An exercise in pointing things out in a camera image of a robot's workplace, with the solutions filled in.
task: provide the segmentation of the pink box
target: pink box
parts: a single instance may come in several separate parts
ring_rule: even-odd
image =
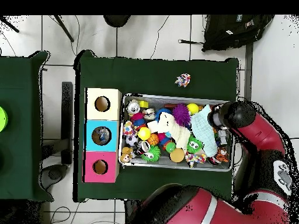
[[[106,171],[98,174],[94,170],[94,164],[98,160],[106,163]],[[83,182],[86,183],[114,183],[119,173],[119,163],[116,152],[86,151],[85,175]]]

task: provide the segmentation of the beige box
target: beige box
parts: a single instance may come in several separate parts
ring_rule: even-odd
[[[121,93],[117,89],[87,88],[87,119],[119,120]]]

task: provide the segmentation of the round hole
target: round hole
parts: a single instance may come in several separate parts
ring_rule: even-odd
[[[108,111],[110,108],[110,101],[107,97],[105,96],[101,96],[96,98],[95,100],[95,108],[97,109],[97,111]]]
[[[107,127],[97,127],[93,130],[91,138],[97,145],[106,145],[111,140],[111,131]]]
[[[104,160],[97,160],[92,168],[97,174],[105,174],[108,171],[108,164]]]

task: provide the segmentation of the black backpack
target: black backpack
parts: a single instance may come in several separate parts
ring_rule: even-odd
[[[204,32],[206,42],[201,49],[239,48],[260,38],[274,15],[208,15]]]

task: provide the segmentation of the light blue cloth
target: light blue cloth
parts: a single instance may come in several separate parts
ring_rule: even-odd
[[[208,123],[208,114],[211,111],[206,105],[201,111],[191,116],[191,129],[196,139],[202,141],[203,150],[207,157],[212,157],[217,153],[217,144],[212,126]]]

